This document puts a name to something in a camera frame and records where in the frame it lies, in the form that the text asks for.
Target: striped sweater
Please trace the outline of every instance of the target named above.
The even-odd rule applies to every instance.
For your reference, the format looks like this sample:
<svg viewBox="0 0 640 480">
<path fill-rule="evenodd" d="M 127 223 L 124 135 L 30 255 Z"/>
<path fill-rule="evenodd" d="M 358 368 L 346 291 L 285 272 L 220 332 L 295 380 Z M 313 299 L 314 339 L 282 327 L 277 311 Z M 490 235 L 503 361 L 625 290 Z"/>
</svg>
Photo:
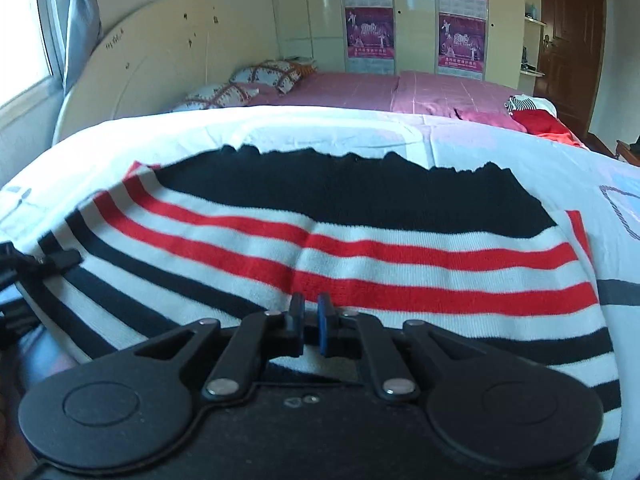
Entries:
<svg viewBox="0 0 640 480">
<path fill-rule="evenodd" d="M 40 247 L 84 257 L 64 276 L 23 286 L 46 324 L 89 358 L 203 317 L 235 326 L 286 309 L 294 292 L 313 309 L 328 292 L 386 326 L 424 319 L 581 380 L 606 412 L 590 463 L 614 466 L 620 383 L 580 214 L 552 219 L 495 164 L 457 173 L 393 153 L 225 146 L 138 168 Z M 279 363 L 339 379 L 352 372 L 324 368 L 311 351 Z"/>
</svg>

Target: shelf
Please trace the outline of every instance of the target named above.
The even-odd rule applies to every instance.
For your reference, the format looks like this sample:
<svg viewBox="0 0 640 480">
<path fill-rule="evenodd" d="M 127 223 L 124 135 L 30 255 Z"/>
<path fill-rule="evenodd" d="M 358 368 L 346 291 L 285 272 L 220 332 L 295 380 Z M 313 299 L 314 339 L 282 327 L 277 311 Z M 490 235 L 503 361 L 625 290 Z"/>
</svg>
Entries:
<svg viewBox="0 0 640 480">
<path fill-rule="evenodd" d="M 544 77 L 545 74 L 542 72 L 534 72 L 533 70 L 520 70 L 521 74 L 530 75 L 532 77 Z"/>
<path fill-rule="evenodd" d="M 538 25 L 541 25 L 542 27 L 546 27 L 546 23 L 539 22 L 538 20 L 534 20 L 533 18 L 530 18 L 529 16 L 525 16 L 524 19 L 527 22 L 537 23 Z"/>
</svg>

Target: brown door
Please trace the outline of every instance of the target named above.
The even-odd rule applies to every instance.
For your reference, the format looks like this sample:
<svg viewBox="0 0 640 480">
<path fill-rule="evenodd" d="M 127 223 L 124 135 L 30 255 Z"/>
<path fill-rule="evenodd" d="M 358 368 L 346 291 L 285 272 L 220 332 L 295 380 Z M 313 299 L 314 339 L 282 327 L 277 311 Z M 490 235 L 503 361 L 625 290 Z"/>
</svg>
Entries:
<svg viewBox="0 0 640 480">
<path fill-rule="evenodd" d="M 542 0 L 546 23 L 534 95 L 558 108 L 558 118 L 583 139 L 598 92 L 605 0 Z"/>
</svg>

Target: gray curtain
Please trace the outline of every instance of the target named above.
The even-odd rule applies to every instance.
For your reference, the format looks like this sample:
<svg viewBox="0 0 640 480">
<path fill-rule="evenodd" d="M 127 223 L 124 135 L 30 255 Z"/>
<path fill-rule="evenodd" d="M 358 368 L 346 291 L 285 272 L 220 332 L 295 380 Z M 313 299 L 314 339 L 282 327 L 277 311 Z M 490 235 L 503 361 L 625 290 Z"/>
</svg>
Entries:
<svg viewBox="0 0 640 480">
<path fill-rule="evenodd" d="M 78 81 L 100 37 L 98 0 L 69 0 L 66 23 L 65 94 Z"/>
</svg>

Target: pink blanket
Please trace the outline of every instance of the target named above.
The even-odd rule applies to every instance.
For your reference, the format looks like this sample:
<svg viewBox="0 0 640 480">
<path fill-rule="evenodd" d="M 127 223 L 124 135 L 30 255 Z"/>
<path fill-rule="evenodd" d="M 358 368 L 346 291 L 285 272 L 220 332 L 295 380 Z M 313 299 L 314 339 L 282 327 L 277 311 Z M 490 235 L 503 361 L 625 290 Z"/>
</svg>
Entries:
<svg viewBox="0 0 640 480">
<path fill-rule="evenodd" d="M 286 95 L 260 92 L 250 106 L 324 106 L 391 112 L 398 76 L 318 73 L 301 81 Z"/>
<path fill-rule="evenodd" d="M 516 94 L 513 88 L 485 81 L 425 72 L 402 72 L 393 112 L 455 118 L 465 112 L 507 115 L 504 104 Z"/>
</svg>

